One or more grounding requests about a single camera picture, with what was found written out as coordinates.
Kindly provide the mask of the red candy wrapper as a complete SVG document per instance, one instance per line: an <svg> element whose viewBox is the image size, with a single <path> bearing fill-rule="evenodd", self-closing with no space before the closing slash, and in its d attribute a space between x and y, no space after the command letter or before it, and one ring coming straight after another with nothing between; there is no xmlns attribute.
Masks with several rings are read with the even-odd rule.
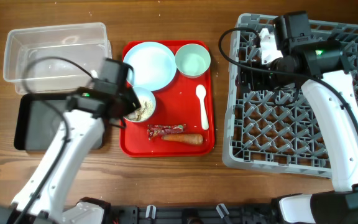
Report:
<svg viewBox="0 0 358 224"><path fill-rule="evenodd" d="M149 124L147 126L148 139L151 140L157 136L164 136L167 134L179 134L182 133L186 128L186 124L177 125L160 125L160 124Z"/></svg>

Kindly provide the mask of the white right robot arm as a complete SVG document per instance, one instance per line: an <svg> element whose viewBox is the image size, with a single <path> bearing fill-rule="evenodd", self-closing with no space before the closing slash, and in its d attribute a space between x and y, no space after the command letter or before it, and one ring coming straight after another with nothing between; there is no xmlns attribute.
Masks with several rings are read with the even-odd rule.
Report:
<svg viewBox="0 0 358 224"><path fill-rule="evenodd" d="M311 37L264 41L255 37L262 64L249 67L253 90L300 89L317 119L332 170L333 191L281 198L288 223L358 223L358 105L350 65L340 42Z"/></svg>

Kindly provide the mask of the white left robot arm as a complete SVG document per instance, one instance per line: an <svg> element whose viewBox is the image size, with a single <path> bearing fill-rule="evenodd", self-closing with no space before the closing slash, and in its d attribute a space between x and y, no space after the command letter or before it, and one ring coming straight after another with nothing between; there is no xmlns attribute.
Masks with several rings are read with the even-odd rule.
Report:
<svg viewBox="0 0 358 224"><path fill-rule="evenodd" d="M65 200L84 158L101 145L105 122L139 106L131 87L119 92L77 89L38 168L10 206L0 205L0 223L104 223L109 203L86 198L65 210Z"/></svg>

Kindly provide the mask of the grey dishwasher rack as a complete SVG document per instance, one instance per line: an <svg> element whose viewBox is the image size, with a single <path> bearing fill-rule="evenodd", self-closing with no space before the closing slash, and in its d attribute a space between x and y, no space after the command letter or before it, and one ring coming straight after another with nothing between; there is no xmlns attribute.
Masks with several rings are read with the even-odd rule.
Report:
<svg viewBox="0 0 358 224"><path fill-rule="evenodd" d="M242 66L260 63L255 33L272 30L272 23L273 16L244 13L231 34L223 162L235 169L329 178L327 151L306 98L293 89L254 91L244 80ZM312 20L310 27L318 40L334 37L341 42L358 103L358 25Z"/></svg>

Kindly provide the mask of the small bowl with food scraps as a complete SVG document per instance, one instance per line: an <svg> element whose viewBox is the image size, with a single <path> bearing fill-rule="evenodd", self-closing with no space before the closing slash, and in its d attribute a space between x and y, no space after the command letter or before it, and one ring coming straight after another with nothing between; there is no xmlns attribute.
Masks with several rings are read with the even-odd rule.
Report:
<svg viewBox="0 0 358 224"><path fill-rule="evenodd" d="M134 87L134 92L140 102L140 108L124 118L131 122L141 123L147 121L153 115L157 102L154 94L150 90Z"/></svg>

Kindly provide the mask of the red serving tray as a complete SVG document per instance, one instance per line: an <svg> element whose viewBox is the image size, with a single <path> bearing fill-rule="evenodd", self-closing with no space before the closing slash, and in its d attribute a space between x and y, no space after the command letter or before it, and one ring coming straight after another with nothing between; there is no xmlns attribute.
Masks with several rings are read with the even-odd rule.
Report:
<svg viewBox="0 0 358 224"><path fill-rule="evenodd" d="M196 86L206 88L204 99L209 129L203 130L200 118L200 102L196 96ZM119 131L119 145L131 157L171 157L200 156L209 153L214 147L215 128L211 72L206 71L199 78L186 78L177 72L175 78L162 90L153 92L157 107L152 117L142 123L126 123L126 129ZM164 141L160 136L149 139L148 125L185 124L185 134L200 134L200 146L173 141Z"/></svg>

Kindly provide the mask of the large white plate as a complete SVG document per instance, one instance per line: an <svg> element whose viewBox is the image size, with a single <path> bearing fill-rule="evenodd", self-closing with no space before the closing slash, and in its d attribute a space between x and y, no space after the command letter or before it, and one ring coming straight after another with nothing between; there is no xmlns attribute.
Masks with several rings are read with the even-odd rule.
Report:
<svg viewBox="0 0 358 224"><path fill-rule="evenodd" d="M129 70L128 83L150 91L165 88L177 72L173 52L158 42L135 45L125 54L123 62L133 68Z"/></svg>

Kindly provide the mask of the white plastic spoon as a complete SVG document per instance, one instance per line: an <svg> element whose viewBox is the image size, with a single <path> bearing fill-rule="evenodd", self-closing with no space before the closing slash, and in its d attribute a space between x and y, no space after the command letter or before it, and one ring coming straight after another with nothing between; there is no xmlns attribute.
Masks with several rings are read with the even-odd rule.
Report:
<svg viewBox="0 0 358 224"><path fill-rule="evenodd" d="M196 87L196 96L200 101L201 127L203 130L208 130L209 122L208 122L206 107L204 103L206 97L206 88L203 85L198 85Z"/></svg>

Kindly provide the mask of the pale green bowl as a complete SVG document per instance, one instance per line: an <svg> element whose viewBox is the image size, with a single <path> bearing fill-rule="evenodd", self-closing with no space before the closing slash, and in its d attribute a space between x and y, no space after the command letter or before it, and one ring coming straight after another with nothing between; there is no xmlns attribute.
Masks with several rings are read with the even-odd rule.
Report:
<svg viewBox="0 0 358 224"><path fill-rule="evenodd" d="M211 65L209 51L199 44L186 44L175 54L178 71L188 78L202 76Z"/></svg>

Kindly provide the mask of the clear plastic bin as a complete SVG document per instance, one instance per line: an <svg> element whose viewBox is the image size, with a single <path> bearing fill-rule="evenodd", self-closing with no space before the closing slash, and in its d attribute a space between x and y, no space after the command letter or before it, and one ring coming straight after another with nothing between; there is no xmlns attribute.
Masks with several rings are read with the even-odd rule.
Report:
<svg viewBox="0 0 358 224"><path fill-rule="evenodd" d="M25 68L43 58L28 72L28 87L34 92L72 90L98 77L104 59L111 57L102 22L14 29L7 35L3 77L23 95Z"/></svg>

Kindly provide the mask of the orange carrot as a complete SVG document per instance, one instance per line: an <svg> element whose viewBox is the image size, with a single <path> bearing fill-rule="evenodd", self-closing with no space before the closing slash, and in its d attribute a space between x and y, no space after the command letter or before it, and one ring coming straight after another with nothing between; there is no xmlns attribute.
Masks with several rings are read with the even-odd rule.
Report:
<svg viewBox="0 0 358 224"><path fill-rule="evenodd" d="M167 134L161 137L164 141L180 142L193 146L200 146L203 143L203 136L201 134Z"/></svg>

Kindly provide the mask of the black plastic tray bin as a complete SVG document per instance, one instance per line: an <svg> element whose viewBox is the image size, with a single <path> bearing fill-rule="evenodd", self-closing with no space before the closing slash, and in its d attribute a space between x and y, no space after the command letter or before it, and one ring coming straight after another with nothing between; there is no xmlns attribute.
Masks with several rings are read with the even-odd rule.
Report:
<svg viewBox="0 0 358 224"><path fill-rule="evenodd" d="M18 150L40 151L51 145L63 125L65 149L74 141L74 125L63 113L80 110L99 118L106 108L99 93L80 89L73 93L30 93L21 99L17 118L14 147Z"/></svg>

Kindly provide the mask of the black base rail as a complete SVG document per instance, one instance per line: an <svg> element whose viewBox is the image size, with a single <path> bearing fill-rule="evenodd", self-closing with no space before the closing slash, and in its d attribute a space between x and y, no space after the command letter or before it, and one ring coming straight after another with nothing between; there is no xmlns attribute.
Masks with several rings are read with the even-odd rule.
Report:
<svg viewBox="0 0 358 224"><path fill-rule="evenodd" d="M285 223L276 208L268 203L242 206L146 207L112 206L106 223L113 224L251 224Z"/></svg>

